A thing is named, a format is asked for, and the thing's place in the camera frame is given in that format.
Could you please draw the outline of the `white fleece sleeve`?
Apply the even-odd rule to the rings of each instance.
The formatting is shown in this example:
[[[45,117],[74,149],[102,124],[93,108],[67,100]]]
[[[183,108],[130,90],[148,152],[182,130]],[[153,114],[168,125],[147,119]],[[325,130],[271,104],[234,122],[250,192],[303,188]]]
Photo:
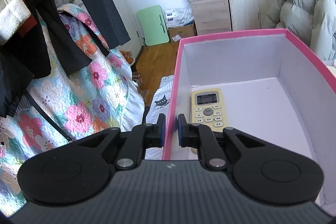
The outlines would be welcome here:
[[[29,19],[31,13],[23,0],[1,0],[1,46]]]

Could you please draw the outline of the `white tissue packs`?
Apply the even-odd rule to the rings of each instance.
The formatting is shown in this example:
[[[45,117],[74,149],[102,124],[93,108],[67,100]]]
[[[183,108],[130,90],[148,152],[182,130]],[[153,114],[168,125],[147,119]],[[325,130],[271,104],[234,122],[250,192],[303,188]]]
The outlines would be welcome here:
[[[165,10],[165,20],[168,28],[187,26],[194,21],[191,6]]]

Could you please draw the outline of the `pink cardboard box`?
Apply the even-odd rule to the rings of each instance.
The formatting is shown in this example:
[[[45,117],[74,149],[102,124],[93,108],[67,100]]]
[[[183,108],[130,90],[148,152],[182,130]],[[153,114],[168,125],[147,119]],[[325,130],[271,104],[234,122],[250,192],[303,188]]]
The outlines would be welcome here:
[[[219,88],[229,126],[315,160],[325,180],[317,203],[335,214],[335,77],[285,29],[182,39],[167,118],[165,160],[192,159],[178,144],[177,116],[191,94]]]

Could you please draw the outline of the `black hanging garment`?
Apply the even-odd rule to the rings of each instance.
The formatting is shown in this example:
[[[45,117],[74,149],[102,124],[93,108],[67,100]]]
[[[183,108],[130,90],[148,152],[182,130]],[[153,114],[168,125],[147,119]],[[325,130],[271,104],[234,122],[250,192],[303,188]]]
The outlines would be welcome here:
[[[91,63],[72,41],[70,33],[59,18],[52,0],[24,0],[32,13],[1,46],[1,117],[13,117],[26,89],[33,79],[47,77],[51,65],[39,19],[50,32],[52,45],[65,72],[70,75]]]

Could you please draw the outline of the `guitar print table cloth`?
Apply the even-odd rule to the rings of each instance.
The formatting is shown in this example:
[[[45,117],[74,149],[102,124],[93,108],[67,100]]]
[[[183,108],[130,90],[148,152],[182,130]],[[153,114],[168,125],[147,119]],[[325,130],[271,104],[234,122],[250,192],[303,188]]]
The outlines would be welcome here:
[[[169,113],[171,92],[173,87],[174,76],[162,77],[159,88],[154,93],[149,111],[146,115],[146,123],[156,123],[159,114],[165,114],[166,118]],[[163,148],[150,148],[146,150],[146,160],[161,160]]]

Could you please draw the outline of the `cardboard box on floor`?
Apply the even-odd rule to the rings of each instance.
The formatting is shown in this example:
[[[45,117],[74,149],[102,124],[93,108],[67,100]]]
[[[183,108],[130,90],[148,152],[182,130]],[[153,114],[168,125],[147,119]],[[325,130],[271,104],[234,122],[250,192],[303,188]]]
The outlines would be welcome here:
[[[195,24],[193,23],[186,26],[169,28],[168,34],[171,43],[179,43],[182,38],[196,36],[197,32],[195,29]]]

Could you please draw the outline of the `floral quilt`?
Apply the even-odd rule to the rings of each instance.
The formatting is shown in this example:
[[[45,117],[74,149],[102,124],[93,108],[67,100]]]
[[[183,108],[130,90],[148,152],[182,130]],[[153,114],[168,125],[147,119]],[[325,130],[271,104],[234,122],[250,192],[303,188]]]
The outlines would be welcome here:
[[[91,63],[68,75],[46,23],[40,22],[51,73],[31,81],[13,117],[1,117],[1,212],[7,217],[26,203],[17,174],[27,159],[106,128],[129,130],[144,111],[129,63],[108,47],[86,7],[64,2],[57,12]]]

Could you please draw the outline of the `green folding table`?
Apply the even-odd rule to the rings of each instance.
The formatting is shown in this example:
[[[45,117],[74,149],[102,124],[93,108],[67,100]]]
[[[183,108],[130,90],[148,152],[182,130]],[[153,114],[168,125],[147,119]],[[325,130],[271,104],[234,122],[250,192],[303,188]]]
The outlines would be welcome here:
[[[146,46],[169,42],[165,17],[160,5],[139,10],[136,15],[143,30]]]

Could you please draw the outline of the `grey puffer jacket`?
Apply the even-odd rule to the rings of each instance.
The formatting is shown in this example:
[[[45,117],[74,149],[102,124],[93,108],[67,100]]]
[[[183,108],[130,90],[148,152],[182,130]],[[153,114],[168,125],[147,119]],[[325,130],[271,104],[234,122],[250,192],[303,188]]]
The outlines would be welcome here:
[[[321,60],[335,60],[335,0],[273,0],[262,28],[285,28]]]

